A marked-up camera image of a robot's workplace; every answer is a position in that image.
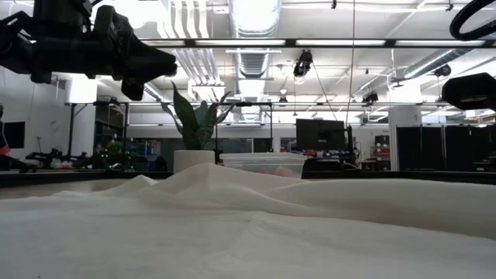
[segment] computer monitor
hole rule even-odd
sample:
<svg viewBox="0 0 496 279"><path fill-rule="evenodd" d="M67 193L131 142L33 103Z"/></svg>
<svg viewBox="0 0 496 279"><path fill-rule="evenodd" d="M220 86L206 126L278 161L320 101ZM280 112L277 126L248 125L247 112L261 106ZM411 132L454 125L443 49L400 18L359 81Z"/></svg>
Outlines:
<svg viewBox="0 0 496 279"><path fill-rule="evenodd" d="M296 119L296 145L299 150L345 150L343 121Z"/></svg>
<svg viewBox="0 0 496 279"><path fill-rule="evenodd" d="M10 149L24 148L24 130L26 125L24 122L7 122L0 124L0 129L3 129L5 140Z"/></svg>

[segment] air duct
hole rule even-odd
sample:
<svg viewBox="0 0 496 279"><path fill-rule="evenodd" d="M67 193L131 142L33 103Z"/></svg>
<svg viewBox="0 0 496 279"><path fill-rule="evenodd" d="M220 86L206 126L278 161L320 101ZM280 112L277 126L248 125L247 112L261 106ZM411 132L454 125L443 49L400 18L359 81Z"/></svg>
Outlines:
<svg viewBox="0 0 496 279"><path fill-rule="evenodd" d="M229 0L231 37L271 38L276 35L281 16L281 0ZM239 77L264 78L267 76L269 54L238 53L236 65ZM240 81L242 95L261 95L265 81Z"/></svg>
<svg viewBox="0 0 496 279"><path fill-rule="evenodd" d="M491 40L496 39L496 34L491 34L490 36L486 36L483 39ZM449 62L462 57L463 55L469 53L474 49L452 49L452 50L437 50L435 53L428 55L423 58L419 62L413 64L410 67L406 67L404 69L396 70L396 77L390 77L390 74L394 71L394 69L386 69L381 75L374 78L372 81L367 82L362 85L358 91L362 91L368 88L367 91L374 90L378 86L382 84L390 84L391 82L401 82L407 81L414 78L419 78L424 74L428 74L430 72L439 69L440 67L448 64Z"/></svg>

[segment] plastic storage bin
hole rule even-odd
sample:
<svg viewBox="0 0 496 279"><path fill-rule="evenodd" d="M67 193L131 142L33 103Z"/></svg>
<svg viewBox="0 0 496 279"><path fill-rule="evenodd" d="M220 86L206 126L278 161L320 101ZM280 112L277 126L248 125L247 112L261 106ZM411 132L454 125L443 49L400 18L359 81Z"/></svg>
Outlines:
<svg viewBox="0 0 496 279"><path fill-rule="evenodd" d="M259 174L301 178L306 156L293 153L220 154L224 166Z"/></svg>

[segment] ceiling pipe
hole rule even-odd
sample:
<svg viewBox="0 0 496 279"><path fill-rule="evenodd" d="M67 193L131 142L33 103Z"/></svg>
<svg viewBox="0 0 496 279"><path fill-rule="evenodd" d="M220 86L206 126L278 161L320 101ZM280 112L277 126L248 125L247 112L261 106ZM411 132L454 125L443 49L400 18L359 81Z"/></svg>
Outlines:
<svg viewBox="0 0 496 279"><path fill-rule="evenodd" d="M162 38L176 39L177 36L172 27L171 0L161 0L160 3L162 5L159 9L163 9L164 17L161 21L157 22L157 32ZM200 84L201 80L191 70L191 65L188 63L188 58L185 56L183 50L172 50L172 54L176 57L177 62L179 62L189 78L196 84Z"/></svg>
<svg viewBox="0 0 496 279"><path fill-rule="evenodd" d="M203 39L209 38L208 29L207 29L207 5L206 0L198 1L198 13L199 13L199 23L198 27L200 29L200 35ZM213 49L205 49L201 50L200 56L205 67L210 71L209 74L212 75L212 80L217 85L221 85L222 82L220 80L219 70L217 69L217 63L215 62Z"/></svg>
<svg viewBox="0 0 496 279"><path fill-rule="evenodd" d="M184 33L183 28L183 4L181 0L174 0L174 7L176 9L176 16L174 21L174 29L176 30L179 38L186 38L186 34ZM198 61L195 59L193 52L191 49L183 50L186 55L184 60L188 66L191 66L191 72L194 73L196 79L199 80L199 84L207 84L207 80L205 75L203 74L202 69L199 67Z"/></svg>
<svg viewBox="0 0 496 279"><path fill-rule="evenodd" d="M188 21L186 23L186 30L188 31L188 34L191 38L197 39L198 34L196 33L196 25L195 25L195 4L193 3L193 0L186 0L186 7L188 10ZM198 59L196 59L196 55L195 55L195 53L197 53L198 56L201 58L202 56L200 53L202 53L202 50L188 49L188 52L190 53L190 58L192 58L191 61L193 62L195 67L198 69L198 74L200 75L201 82L203 84L208 84L208 81L207 81L207 78L205 77L202 66L198 62ZM204 65L204 66L205 66L205 69L207 70L207 72L209 72L208 65ZM210 74L208 75L208 79L209 80L212 79L212 76Z"/></svg>

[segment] white fabric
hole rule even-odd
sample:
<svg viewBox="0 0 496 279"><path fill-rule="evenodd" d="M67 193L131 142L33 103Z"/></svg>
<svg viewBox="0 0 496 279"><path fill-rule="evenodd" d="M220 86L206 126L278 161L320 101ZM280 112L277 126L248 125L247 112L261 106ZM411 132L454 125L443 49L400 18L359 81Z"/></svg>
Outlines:
<svg viewBox="0 0 496 279"><path fill-rule="evenodd" d="M494 279L494 201L484 185L204 164L158 183L0 201L0 278Z"/></svg>

